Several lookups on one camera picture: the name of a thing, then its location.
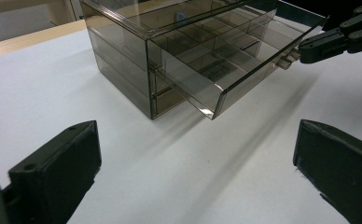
white tabletop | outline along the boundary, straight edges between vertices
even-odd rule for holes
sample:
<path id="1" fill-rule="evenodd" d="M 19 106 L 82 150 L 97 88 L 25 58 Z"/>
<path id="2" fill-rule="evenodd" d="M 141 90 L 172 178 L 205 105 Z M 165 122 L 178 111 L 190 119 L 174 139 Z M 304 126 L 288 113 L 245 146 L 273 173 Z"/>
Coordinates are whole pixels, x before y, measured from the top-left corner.
<path id="1" fill-rule="evenodd" d="M 0 56 L 0 186 L 95 119 L 103 165 L 68 223 L 347 221 L 292 163 L 301 119 L 362 140 L 362 53 L 278 69 L 215 120 L 185 102 L 148 119 L 97 69 L 86 30 Z"/>

white table surface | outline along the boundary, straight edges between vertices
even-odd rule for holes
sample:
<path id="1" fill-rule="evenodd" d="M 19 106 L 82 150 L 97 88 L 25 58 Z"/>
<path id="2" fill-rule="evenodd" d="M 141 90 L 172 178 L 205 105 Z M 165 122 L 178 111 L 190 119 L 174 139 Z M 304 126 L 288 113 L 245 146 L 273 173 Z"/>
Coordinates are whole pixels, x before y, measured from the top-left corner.
<path id="1" fill-rule="evenodd" d="M 292 163 L 301 119 L 362 140 L 362 53 L 277 70 L 209 120 L 148 119 L 96 66 L 86 30 L 0 56 L 0 186 L 65 128 L 95 119 L 103 165 L 70 224 L 347 221 Z"/>

open drawer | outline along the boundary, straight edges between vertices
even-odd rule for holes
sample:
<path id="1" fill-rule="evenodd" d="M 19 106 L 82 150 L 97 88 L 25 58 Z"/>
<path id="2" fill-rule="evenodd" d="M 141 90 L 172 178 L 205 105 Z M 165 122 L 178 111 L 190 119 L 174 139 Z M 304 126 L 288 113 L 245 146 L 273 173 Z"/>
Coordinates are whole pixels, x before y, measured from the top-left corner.
<path id="1" fill-rule="evenodd" d="M 135 2 L 81 5 L 100 71 L 151 119 L 185 99 L 215 119 L 326 20 L 272 0 Z"/>

robotic arm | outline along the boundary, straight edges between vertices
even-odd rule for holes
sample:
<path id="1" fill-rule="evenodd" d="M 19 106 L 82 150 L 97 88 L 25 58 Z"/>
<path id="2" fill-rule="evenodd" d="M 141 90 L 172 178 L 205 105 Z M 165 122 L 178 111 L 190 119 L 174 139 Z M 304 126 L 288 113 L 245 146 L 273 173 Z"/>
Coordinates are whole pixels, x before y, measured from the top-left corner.
<path id="1" fill-rule="evenodd" d="M 305 39 L 299 44 L 300 62 L 316 63 L 343 54 L 362 51 L 362 6 L 339 27 Z"/>
<path id="2" fill-rule="evenodd" d="M 9 170 L 0 224 L 67 223 L 101 164 L 96 120 L 65 129 Z"/>

transparent drawer organizer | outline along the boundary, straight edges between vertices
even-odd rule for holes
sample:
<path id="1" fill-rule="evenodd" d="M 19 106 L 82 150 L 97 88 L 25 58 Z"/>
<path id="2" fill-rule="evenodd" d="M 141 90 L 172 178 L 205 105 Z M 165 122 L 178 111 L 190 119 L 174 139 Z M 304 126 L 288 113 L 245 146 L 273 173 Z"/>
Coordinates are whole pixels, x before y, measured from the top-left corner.
<path id="1" fill-rule="evenodd" d="M 100 71 L 149 118 L 188 100 L 215 119 L 325 18 L 271 0 L 80 0 Z"/>

